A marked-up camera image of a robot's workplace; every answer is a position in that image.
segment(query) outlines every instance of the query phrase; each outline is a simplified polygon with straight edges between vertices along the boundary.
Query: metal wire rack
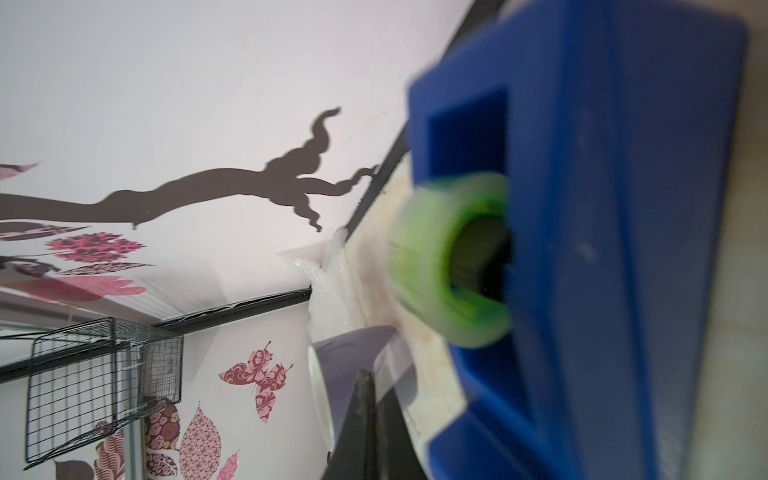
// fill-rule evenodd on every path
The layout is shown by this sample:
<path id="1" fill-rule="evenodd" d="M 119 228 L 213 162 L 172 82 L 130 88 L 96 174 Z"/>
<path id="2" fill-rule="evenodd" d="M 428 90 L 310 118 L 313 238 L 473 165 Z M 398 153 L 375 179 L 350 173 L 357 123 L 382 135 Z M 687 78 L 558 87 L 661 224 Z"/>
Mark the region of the metal wire rack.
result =
<path id="1" fill-rule="evenodd" d="M 55 330 L 32 344 L 27 468 L 181 400 L 184 338 L 122 319 Z"/>

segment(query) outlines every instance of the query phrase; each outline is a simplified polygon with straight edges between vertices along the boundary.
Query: leaf decal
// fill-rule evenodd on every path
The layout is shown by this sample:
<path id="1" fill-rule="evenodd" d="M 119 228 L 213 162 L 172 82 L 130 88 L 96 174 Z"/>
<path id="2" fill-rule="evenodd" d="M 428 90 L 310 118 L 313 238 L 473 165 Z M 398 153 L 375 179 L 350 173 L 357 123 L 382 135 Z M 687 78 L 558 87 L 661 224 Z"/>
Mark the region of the leaf decal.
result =
<path id="1" fill-rule="evenodd" d="M 219 472 L 219 476 L 216 477 L 216 480 L 232 480 L 235 476 L 235 470 L 237 470 L 237 452 L 227 459 L 224 466 L 221 467 L 221 471 Z"/>
<path id="2" fill-rule="evenodd" d="M 88 462 L 70 460 L 69 462 L 54 462 L 56 464 L 56 480 L 94 480 L 94 469 Z"/>
<path id="3" fill-rule="evenodd" d="M 226 372 L 220 373 L 219 378 L 233 385 L 248 385 L 264 380 L 272 361 L 272 353 L 266 349 L 270 343 L 272 342 L 267 342 L 263 350 L 251 352 L 248 363 L 237 363 Z"/>
<path id="4" fill-rule="evenodd" d="M 112 263 L 93 263 L 92 265 L 79 266 L 72 270 L 64 270 L 59 272 L 59 275 L 98 275 L 99 273 L 119 272 L 121 270 L 128 270 L 129 268 L 136 268 L 137 266 L 154 266 L 149 263 L 127 263 L 127 262 L 112 262 Z"/>
<path id="5" fill-rule="evenodd" d="M 98 480 L 122 479 L 125 476 L 123 431 L 109 435 L 96 445 L 96 455 L 94 470 Z"/>
<path id="6" fill-rule="evenodd" d="M 273 390 L 262 390 L 256 395 L 256 411 L 262 422 L 266 423 L 270 419 L 270 413 L 272 413 L 276 401 L 277 398 L 275 398 Z"/>
<path id="7" fill-rule="evenodd" d="M 37 164 L 32 164 L 32 165 L 0 164 L 0 180 L 5 180 L 6 178 L 15 177 L 18 174 L 23 174 L 24 172 L 31 170 L 37 166 L 38 166 Z"/>
<path id="8" fill-rule="evenodd" d="M 50 265 L 45 263 L 21 263 L 13 266 L 22 275 L 29 275 L 35 278 L 42 278 L 46 273 L 52 270 Z"/>
<path id="9" fill-rule="evenodd" d="M 147 453 L 147 473 L 158 477 L 175 477 L 178 473 L 178 467 L 168 455 Z"/>
<path id="10" fill-rule="evenodd" d="M 59 227 L 57 225 L 44 225 L 32 222 L 4 222 L 0 223 L 0 241 L 13 242 L 16 240 L 29 240 L 31 238 L 50 237 L 60 233 L 69 233 L 88 227 Z"/>
<path id="11" fill-rule="evenodd" d="M 95 302 L 105 295 L 138 295 L 147 291 L 142 286 L 129 286 L 131 283 L 133 280 L 123 280 L 119 276 L 61 276 L 4 286 L 48 300 Z"/>
<path id="12" fill-rule="evenodd" d="M 144 445 L 153 450 L 176 450 L 179 438 L 179 412 L 170 404 L 159 412 L 144 418 Z"/>
<path id="13" fill-rule="evenodd" d="M 209 480 L 221 460 L 221 436 L 200 406 L 181 438 L 179 467 L 185 480 Z"/>

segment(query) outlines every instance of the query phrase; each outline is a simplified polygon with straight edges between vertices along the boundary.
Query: pink butterfly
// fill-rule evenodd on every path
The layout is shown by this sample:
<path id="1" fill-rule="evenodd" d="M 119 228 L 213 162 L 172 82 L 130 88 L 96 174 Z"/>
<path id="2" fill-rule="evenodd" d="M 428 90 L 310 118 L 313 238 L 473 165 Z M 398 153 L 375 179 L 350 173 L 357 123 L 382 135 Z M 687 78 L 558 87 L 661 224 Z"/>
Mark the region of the pink butterfly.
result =
<path id="1" fill-rule="evenodd" d="M 272 342 L 268 342 L 262 350 L 251 352 L 247 363 L 237 363 L 226 372 L 219 374 L 220 379 L 233 385 L 253 384 L 256 410 L 264 423 L 269 419 L 272 408 L 275 406 L 274 393 L 286 385 L 288 370 L 293 368 L 293 364 L 285 368 L 282 363 L 278 363 L 269 369 L 272 353 L 266 348 L 270 343 Z"/>

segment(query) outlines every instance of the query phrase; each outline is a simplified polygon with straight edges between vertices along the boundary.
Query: white wall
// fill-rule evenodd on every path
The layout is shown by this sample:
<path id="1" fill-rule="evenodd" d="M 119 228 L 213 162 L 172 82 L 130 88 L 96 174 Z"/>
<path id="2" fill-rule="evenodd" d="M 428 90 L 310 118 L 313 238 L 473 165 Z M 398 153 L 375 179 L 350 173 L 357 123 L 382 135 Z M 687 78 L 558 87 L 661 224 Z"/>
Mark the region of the white wall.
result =
<path id="1" fill-rule="evenodd" d="M 349 178 L 382 161 L 406 119 L 409 79 L 439 58 L 469 3 L 2 2 L 0 164 L 39 164 L 0 181 L 0 193 L 92 204 L 202 170 L 260 170 L 335 107 L 313 176 Z M 42 223 L 145 245 L 124 261 L 152 266 L 112 275 L 146 292 L 108 298 L 164 319 L 305 286 L 275 252 L 327 240 L 367 185 L 310 195 L 322 233 L 290 207 L 242 195 L 136 230 Z M 0 255 L 49 253 L 50 239 L 0 242 Z"/>
<path id="2" fill-rule="evenodd" d="M 221 465 L 239 451 L 234 478 L 319 478 L 326 466 L 313 405 L 306 349 L 307 304 L 206 329 L 184 337 L 182 401 L 177 405 L 181 434 L 199 406 L 221 435 Z M 272 366 L 293 364 L 286 385 L 275 392 L 267 423 L 257 414 L 251 386 L 225 383 L 219 374 L 271 341 Z M 172 458 L 175 452 L 165 451 Z"/>

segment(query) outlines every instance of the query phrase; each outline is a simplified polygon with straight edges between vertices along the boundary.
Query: pink leaf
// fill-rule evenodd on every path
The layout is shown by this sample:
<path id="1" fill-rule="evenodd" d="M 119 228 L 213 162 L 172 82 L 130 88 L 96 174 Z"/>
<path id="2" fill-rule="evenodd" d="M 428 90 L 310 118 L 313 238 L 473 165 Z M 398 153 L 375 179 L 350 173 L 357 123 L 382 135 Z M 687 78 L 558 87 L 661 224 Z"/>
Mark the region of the pink leaf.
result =
<path id="1" fill-rule="evenodd" d="M 232 478 L 235 476 L 236 470 L 237 452 L 235 452 L 234 455 L 227 459 L 227 461 L 224 463 L 224 466 L 221 467 L 221 471 L 219 472 L 219 476 L 216 477 L 216 480 L 232 480 Z"/>
<path id="2" fill-rule="evenodd" d="M 197 407 L 181 438 L 179 466 L 185 480 L 209 480 L 221 460 L 221 436 L 211 420 Z"/>
<path id="3" fill-rule="evenodd" d="M 94 302 L 105 295 L 138 295 L 147 290 L 142 286 L 127 286 L 132 282 L 133 280 L 121 280 L 119 276 L 63 276 L 9 283 L 4 286 L 47 300 Z"/>
<path id="4" fill-rule="evenodd" d="M 123 431 L 109 435 L 96 445 L 98 458 L 94 470 L 98 480 L 118 480 L 125 476 Z"/>
<path id="5" fill-rule="evenodd" d="M 121 270 L 128 270 L 129 268 L 136 268 L 137 266 L 153 266 L 149 263 L 125 263 L 125 262 L 112 262 L 112 263 L 93 263 L 91 265 L 79 266 L 72 270 L 65 270 L 58 272 L 59 275 L 98 275 L 99 273 L 119 272 Z"/>
<path id="6" fill-rule="evenodd" d="M 158 477 L 175 477 L 178 473 L 176 462 L 162 453 L 147 453 L 147 473 Z"/>
<path id="7" fill-rule="evenodd" d="M 5 180 L 6 178 L 15 177 L 18 174 L 23 174 L 24 172 L 31 170 L 32 168 L 37 167 L 37 164 L 31 164 L 31 165 L 6 165 L 6 164 L 0 164 L 0 180 Z"/>
<path id="8" fill-rule="evenodd" d="M 29 240 L 31 238 L 50 237 L 60 233 L 69 233 L 88 227 L 59 227 L 57 225 L 44 225 L 31 222 L 4 222 L 0 223 L 0 241 L 12 242 L 16 240 Z"/>

